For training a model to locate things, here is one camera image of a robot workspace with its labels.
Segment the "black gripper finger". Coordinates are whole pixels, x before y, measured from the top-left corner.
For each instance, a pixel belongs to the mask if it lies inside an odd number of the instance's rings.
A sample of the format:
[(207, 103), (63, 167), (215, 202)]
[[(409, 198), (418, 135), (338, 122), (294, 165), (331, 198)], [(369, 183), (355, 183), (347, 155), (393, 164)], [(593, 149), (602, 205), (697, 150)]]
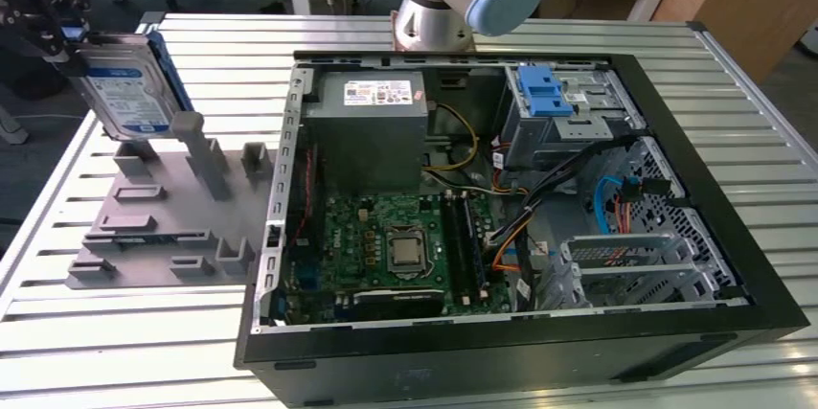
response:
[(63, 0), (47, 1), (46, 6), (2, 0), (2, 48), (22, 57), (74, 65), (74, 43), (87, 31), (85, 5), (78, 9)]

